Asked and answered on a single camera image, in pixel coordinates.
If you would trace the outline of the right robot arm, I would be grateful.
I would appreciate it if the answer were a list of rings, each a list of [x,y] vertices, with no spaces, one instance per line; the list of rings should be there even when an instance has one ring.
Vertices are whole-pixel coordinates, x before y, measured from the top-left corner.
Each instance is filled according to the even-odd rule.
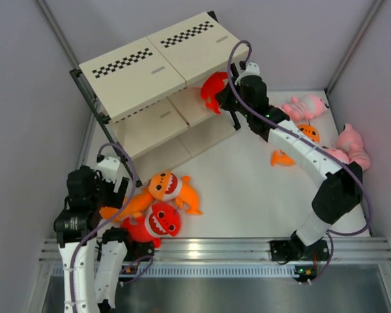
[[[313,143],[278,107],[269,103],[267,86],[257,74],[229,77],[215,96],[219,107],[240,112],[250,130],[284,151],[317,186],[311,213],[285,241],[273,241],[274,261],[294,261],[322,251],[322,238],[362,200],[362,168],[345,164]]]

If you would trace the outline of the large red shark plush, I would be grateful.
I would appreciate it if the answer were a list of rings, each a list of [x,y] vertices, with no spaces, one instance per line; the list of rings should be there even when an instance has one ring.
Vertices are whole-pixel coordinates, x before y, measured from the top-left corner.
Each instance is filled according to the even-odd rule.
[[[152,243],[155,248],[161,247],[163,238],[176,237],[181,227],[180,213],[164,202],[152,204],[144,216],[127,217],[121,223],[133,242]]]

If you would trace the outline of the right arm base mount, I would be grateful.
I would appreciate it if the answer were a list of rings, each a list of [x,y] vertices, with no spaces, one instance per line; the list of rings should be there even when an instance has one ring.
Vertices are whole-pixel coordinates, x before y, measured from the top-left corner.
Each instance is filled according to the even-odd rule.
[[[289,263],[290,261],[328,261],[329,249],[321,239],[310,246],[292,240],[273,240],[270,242],[272,261]]]

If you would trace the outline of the orange shark plush facing up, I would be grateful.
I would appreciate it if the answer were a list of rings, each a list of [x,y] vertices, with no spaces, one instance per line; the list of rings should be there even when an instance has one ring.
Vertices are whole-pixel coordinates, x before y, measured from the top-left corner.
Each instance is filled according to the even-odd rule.
[[[158,201],[174,201],[178,208],[186,208],[189,215],[202,215],[200,198],[190,179],[188,175],[179,177],[172,171],[161,171],[150,180],[148,191]]]

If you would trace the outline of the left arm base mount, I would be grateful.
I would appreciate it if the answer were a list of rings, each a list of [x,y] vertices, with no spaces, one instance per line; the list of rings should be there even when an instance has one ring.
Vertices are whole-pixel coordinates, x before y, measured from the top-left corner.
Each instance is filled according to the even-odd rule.
[[[154,255],[154,243],[152,241],[140,243],[137,241],[129,241],[126,243],[126,257],[124,261],[134,261],[143,256]]]

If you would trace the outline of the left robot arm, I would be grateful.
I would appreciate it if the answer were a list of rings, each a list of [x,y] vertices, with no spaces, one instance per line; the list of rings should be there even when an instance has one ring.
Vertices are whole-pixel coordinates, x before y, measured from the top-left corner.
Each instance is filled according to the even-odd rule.
[[[63,263],[64,312],[114,312],[124,260],[134,253],[126,231],[110,228],[97,242],[104,206],[121,208],[128,179],[118,165],[81,166],[68,174],[65,206],[53,228]]]

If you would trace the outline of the small red shark plush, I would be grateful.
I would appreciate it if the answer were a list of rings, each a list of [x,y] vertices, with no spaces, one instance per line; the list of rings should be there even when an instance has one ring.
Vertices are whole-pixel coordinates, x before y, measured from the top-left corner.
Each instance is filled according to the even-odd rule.
[[[215,72],[201,87],[200,97],[205,101],[205,106],[215,114],[221,114],[220,105],[215,96],[224,90],[227,79],[226,72]]]

